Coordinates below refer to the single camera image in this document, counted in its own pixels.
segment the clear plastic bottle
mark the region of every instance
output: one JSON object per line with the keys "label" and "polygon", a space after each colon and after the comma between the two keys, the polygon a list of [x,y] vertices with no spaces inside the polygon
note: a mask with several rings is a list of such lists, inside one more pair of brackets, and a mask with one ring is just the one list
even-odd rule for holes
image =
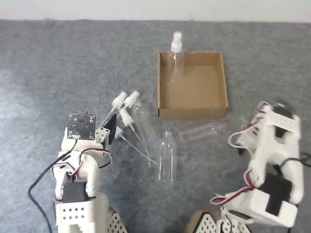
{"label": "clear plastic bottle", "polygon": [[165,131],[163,138],[159,141],[157,178],[159,181],[171,181],[176,178],[177,146],[171,131]]}
{"label": "clear plastic bottle", "polygon": [[184,76],[185,55],[182,51],[182,33],[174,32],[169,53],[169,65],[172,69],[172,82],[180,80]]}
{"label": "clear plastic bottle", "polygon": [[148,146],[149,144],[157,142],[158,138],[151,122],[148,106],[141,103],[139,100],[135,101],[132,115],[142,143]]}
{"label": "clear plastic bottle", "polygon": [[221,134],[226,128],[227,123],[224,121],[209,120],[202,124],[184,126],[184,129],[179,130],[179,137],[184,143],[193,142]]}

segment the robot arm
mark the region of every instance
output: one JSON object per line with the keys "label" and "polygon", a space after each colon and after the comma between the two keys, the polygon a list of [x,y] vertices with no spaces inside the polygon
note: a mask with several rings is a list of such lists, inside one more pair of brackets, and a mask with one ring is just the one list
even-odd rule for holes
{"label": "robot arm", "polygon": [[106,150],[112,143],[109,136],[111,131],[115,131],[116,125],[109,121],[113,125],[110,129],[104,126],[92,132],[87,131],[92,125],[87,122],[92,121],[95,127],[95,116],[69,116],[71,121],[65,129],[62,152],[59,152],[58,157],[68,151],[76,140],[77,142],[73,151],[52,168],[56,180],[55,213],[58,232],[106,233],[109,202],[104,194],[96,192],[98,166],[104,161],[103,154],[109,154]]}
{"label": "robot arm", "polygon": [[[292,227],[304,195],[303,166],[293,160],[299,159],[300,119],[283,104],[262,106],[234,146],[251,154],[250,186],[225,196],[223,217]],[[266,173],[267,164],[280,166],[283,176]]]}

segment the open cardboard tray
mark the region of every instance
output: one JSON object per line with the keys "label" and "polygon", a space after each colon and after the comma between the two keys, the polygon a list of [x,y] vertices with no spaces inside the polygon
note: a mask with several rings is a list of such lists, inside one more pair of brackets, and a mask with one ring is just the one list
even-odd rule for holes
{"label": "open cardboard tray", "polygon": [[221,118],[228,110],[225,70],[220,52],[185,53],[184,76],[172,82],[169,52],[158,54],[158,116]]}

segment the white wall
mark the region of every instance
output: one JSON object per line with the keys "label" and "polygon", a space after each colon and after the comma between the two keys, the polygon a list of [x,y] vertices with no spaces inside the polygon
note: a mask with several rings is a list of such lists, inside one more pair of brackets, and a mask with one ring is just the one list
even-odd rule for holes
{"label": "white wall", "polygon": [[311,1],[0,0],[0,18],[311,22]]}

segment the white 3d-printed part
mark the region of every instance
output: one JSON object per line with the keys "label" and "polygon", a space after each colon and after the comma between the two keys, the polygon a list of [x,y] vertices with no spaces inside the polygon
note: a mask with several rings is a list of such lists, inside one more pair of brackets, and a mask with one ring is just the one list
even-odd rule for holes
{"label": "white 3d-printed part", "polygon": [[218,233],[250,233],[249,229],[247,226],[243,223],[240,223],[236,220],[230,219],[222,219],[217,221],[217,231]]}
{"label": "white 3d-printed part", "polygon": [[[236,220],[231,220],[231,222],[232,229],[230,233],[250,233],[245,224]],[[229,233],[229,231],[230,222],[228,219],[221,219],[215,223],[210,214],[204,214],[195,233]]]}
{"label": "white 3d-printed part", "polygon": [[56,225],[94,222],[94,201],[59,203],[56,205]]}
{"label": "white 3d-printed part", "polygon": [[114,213],[110,219],[107,233],[127,233],[127,230],[121,222],[120,215]]}
{"label": "white 3d-printed part", "polygon": [[210,214],[204,214],[195,233],[216,233],[216,223]]}

